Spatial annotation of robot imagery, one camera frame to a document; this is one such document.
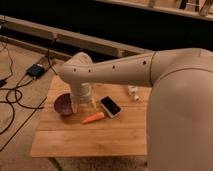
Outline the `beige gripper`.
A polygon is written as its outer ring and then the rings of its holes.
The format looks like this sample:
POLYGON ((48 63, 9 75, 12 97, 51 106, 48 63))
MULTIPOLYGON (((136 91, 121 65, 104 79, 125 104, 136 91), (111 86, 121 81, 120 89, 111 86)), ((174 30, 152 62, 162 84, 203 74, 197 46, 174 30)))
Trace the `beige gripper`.
POLYGON ((90 83, 74 84, 70 86, 71 106, 74 113, 81 104, 91 104, 93 99, 92 86, 90 83))

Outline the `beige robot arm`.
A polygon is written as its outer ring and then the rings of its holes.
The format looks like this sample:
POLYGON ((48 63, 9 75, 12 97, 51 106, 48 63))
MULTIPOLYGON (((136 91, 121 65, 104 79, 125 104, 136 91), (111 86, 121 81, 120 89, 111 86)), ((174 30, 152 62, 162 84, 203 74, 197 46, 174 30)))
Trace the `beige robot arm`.
POLYGON ((213 171, 213 52, 173 49, 100 63, 79 52, 59 76, 74 108, 91 97, 92 83, 149 87, 149 171, 213 171))

